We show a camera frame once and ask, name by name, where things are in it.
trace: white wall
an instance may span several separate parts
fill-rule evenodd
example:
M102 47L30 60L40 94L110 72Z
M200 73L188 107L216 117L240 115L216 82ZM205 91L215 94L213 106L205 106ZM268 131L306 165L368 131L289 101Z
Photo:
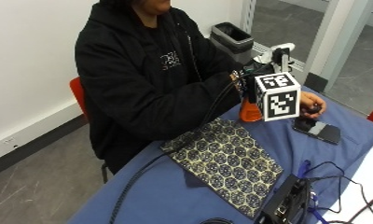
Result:
M76 118L74 46L98 0L0 0L0 157ZM240 23L243 1L173 0L203 34Z

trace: hand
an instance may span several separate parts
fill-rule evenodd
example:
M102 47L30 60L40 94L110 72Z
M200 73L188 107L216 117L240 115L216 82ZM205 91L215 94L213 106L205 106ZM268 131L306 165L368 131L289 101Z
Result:
M309 108L312 109L316 105L320 106L322 109L320 110L320 112L317 112L314 114L309 114L308 109ZM317 119L326 111L326 102L316 94L313 94L308 91L301 91L301 110L304 113L302 115L305 117Z

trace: black and white patterned cloth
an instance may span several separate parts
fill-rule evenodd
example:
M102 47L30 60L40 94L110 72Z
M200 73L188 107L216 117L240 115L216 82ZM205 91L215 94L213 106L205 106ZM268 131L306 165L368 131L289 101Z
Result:
M251 219L284 169L244 127L216 119L161 146L169 157Z

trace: glass door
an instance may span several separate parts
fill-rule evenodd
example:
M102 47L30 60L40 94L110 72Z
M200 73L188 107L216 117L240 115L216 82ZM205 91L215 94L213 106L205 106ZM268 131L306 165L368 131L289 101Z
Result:
M373 111L373 12L326 96L364 115Z
M293 43L290 56L301 65L308 60L328 2L321 0L256 0L252 37L259 48Z

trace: black hoodie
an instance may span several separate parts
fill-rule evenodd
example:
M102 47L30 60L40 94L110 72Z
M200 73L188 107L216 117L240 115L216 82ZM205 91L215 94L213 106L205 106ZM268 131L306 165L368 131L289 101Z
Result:
M92 8L75 48L92 148L116 173L155 140L196 128L241 65L201 35L184 11L159 16L180 68L163 71L155 38L131 8ZM212 119L240 103L236 88Z

